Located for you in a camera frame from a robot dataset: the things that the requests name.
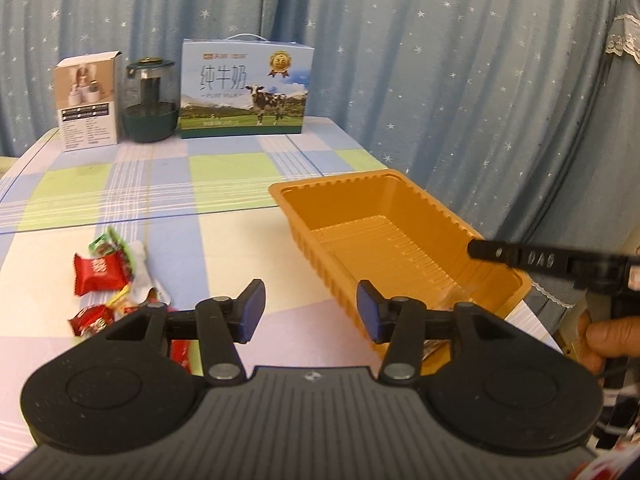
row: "red candy wrapper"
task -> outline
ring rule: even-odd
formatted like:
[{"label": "red candy wrapper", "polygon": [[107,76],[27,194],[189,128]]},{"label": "red candy wrapper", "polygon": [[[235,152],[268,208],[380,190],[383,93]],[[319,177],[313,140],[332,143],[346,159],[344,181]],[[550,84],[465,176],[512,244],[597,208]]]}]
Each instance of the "red candy wrapper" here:
[{"label": "red candy wrapper", "polygon": [[88,306],[69,320],[74,335],[90,337],[113,323],[113,312],[105,305]]},{"label": "red candy wrapper", "polygon": [[76,296],[84,296],[92,290],[121,290],[127,285],[118,253],[87,260],[74,256],[76,269]]},{"label": "red candy wrapper", "polygon": [[189,340],[174,340],[171,341],[171,361],[178,363],[182,368],[191,373],[191,366],[189,365]]}]

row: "cow picture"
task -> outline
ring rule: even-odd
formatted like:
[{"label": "cow picture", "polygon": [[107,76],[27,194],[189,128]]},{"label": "cow picture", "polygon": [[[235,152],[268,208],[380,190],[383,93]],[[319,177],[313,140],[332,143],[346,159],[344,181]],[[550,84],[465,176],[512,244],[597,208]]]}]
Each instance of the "cow picture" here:
[{"label": "cow picture", "polygon": [[278,124],[279,119],[284,118],[284,104],[286,95],[284,94],[272,94],[264,91],[264,86],[251,85],[245,86],[247,90],[251,91],[251,99],[254,103],[254,111],[258,115],[258,126],[262,126],[262,118],[264,117],[265,109],[269,108],[273,110],[275,120],[273,124]]}]

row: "table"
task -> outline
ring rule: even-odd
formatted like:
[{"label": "table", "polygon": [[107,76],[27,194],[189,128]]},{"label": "table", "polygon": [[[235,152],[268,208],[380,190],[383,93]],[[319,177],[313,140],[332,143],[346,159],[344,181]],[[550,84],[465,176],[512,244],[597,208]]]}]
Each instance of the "table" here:
[{"label": "table", "polygon": [[[264,280],[264,317],[239,346],[247,373],[256,364],[369,365],[377,373],[379,357],[268,194],[273,182],[384,168],[331,120],[305,118],[297,135],[61,149],[57,130],[47,132],[0,180],[0,470],[33,447],[22,384],[75,343],[67,319],[112,295],[73,294],[72,257],[88,256],[107,224],[145,243],[149,271],[177,309]],[[554,345],[524,303],[508,319]]]}]

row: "label on box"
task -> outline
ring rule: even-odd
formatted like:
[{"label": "label on box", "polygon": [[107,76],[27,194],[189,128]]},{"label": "label on box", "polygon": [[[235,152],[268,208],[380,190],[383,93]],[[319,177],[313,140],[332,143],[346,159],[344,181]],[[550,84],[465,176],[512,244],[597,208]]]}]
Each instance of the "label on box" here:
[{"label": "label on box", "polygon": [[101,103],[58,110],[65,151],[116,143],[113,108],[113,103]]}]

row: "human hand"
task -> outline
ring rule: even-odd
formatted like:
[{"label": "human hand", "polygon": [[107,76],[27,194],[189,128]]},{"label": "human hand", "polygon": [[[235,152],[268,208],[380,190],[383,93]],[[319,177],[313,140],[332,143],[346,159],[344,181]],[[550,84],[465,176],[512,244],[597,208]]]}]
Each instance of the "human hand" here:
[{"label": "human hand", "polygon": [[640,357],[640,316],[591,322],[588,311],[578,321],[579,360],[593,374],[604,368],[607,357]]}]

